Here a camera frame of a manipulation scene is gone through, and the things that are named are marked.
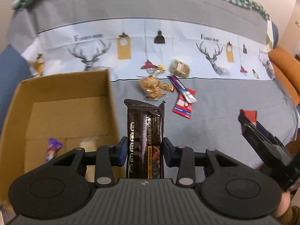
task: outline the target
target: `black truffle ham soda cracker package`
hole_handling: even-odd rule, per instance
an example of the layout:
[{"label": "black truffle ham soda cracker package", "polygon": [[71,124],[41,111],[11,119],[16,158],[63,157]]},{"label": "black truffle ham soda cracker package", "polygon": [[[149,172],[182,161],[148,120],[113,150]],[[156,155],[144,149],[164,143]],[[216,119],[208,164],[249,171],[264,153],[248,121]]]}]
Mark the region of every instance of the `black truffle ham soda cracker package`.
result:
[{"label": "black truffle ham soda cracker package", "polygon": [[125,99],[127,109],[128,157],[126,176],[138,179],[164,178],[162,138],[165,101],[154,106]]}]

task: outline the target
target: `purple candy wrapper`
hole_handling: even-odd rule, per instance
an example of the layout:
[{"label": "purple candy wrapper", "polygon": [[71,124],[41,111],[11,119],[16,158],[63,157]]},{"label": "purple candy wrapper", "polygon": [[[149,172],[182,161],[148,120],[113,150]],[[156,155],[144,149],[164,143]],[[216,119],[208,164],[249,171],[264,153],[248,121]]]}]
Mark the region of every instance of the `purple candy wrapper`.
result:
[{"label": "purple candy wrapper", "polygon": [[46,162],[51,161],[59,149],[62,148],[62,143],[58,142],[55,138],[49,138],[48,149],[46,153]]}]

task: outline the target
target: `orange cushion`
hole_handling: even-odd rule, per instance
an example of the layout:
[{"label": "orange cushion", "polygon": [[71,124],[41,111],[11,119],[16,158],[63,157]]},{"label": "orange cushion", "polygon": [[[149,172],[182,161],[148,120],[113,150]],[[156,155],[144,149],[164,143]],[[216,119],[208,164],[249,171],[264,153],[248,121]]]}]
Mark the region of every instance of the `orange cushion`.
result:
[{"label": "orange cushion", "polygon": [[269,58],[271,62],[276,64],[280,71],[284,73],[296,91],[300,94],[300,62],[281,46],[277,46],[270,51]]},{"label": "orange cushion", "polygon": [[293,103],[295,106],[297,106],[299,104],[299,94],[297,93],[297,91],[295,90],[294,86],[292,85],[292,83],[287,79],[287,77],[280,71],[280,69],[274,64],[272,63],[274,71],[275,71],[275,75],[276,77],[280,80],[280,82],[283,84],[283,86],[285,87],[285,89],[289,92],[289,94],[291,95],[291,98],[293,99]]}]

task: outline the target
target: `deer head illustration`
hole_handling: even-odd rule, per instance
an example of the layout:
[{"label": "deer head illustration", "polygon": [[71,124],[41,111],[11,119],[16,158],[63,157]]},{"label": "deer head illustration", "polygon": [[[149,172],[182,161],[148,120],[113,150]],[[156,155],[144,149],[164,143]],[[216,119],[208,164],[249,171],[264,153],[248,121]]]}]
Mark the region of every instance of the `deer head illustration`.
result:
[{"label": "deer head illustration", "polygon": [[204,41],[202,41],[199,46],[197,45],[197,42],[196,42],[196,45],[197,45],[197,48],[199,49],[199,51],[201,53],[203,53],[205,56],[206,56],[206,59],[210,62],[212,68],[214,69],[214,71],[218,74],[218,75],[229,75],[230,72],[226,69],[226,68],[222,68],[222,67],[218,67],[216,65],[216,60],[217,60],[217,56],[219,56],[222,51],[223,51],[223,47],[220,49],[220,46],[217,44],[218,46],[218,51],[216,51],[216,49],[214,50],[214,54],[213,56],[211,57],[209,55],[209,53],[206,51],[206,47],[205,47],[205,50],[202,49],[202,44],[203,44]]},{"label": "deer head illustration", "polygon": [[76,47],[78,45],[75,45],[73,50],[71,51],[68,48],[68,51],[71,53],[71,55],[73,55],[76,58],[80,58],[81,62],[85,64],[85,68],[84,71],[91,71],[91,70],[96,70],[96,67],[94,66],[94,63],[97,62],[99,60],[99,57],[105,53],[107,53],[107,51],[110,49],[111,46],[111,42],[109,42],[108,46],[106,46],[106,44],[100,40],[100,42],[103,45],[103,49],[101,50],[101,52],[99,51],[99,48],[97,48],[97,52],[95,54],[93,54],[92,59],[91,60],[87,60],[86,56],[83,55],[83,50],[80,49],[79,54],[76,53]]},{"label": "deer head illustration", "polygon": [[267,74],[268,76],[270,77],[270,79],[274,79],[275,78],[275,72],[274,72],[274,69],[271,65],[271,61],[269,60],[269,57],[267,57],[266,60],[263,60],[261,58],[261,54],[263,52],[261,50],[259,50],[259,54],[258,54],[258,59],[260,60],[260,62],[262,63],[262,65],[265,67],[266,71],[267,71]]}]

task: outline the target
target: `human hand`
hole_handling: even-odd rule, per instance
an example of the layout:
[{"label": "human hand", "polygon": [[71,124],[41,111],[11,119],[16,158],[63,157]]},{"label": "human hand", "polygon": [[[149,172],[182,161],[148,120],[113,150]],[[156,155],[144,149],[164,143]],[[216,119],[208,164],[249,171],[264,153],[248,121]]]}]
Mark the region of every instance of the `human hand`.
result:
[{"label": "human hand", "polygon": [[279,203],[277,210],[274,213],[274,216],[276,218],[281,217],[283,214],[287,212],[290,205],[291,205],[291,193],[289,191],[283,192],[281,196],[281,201]]}]

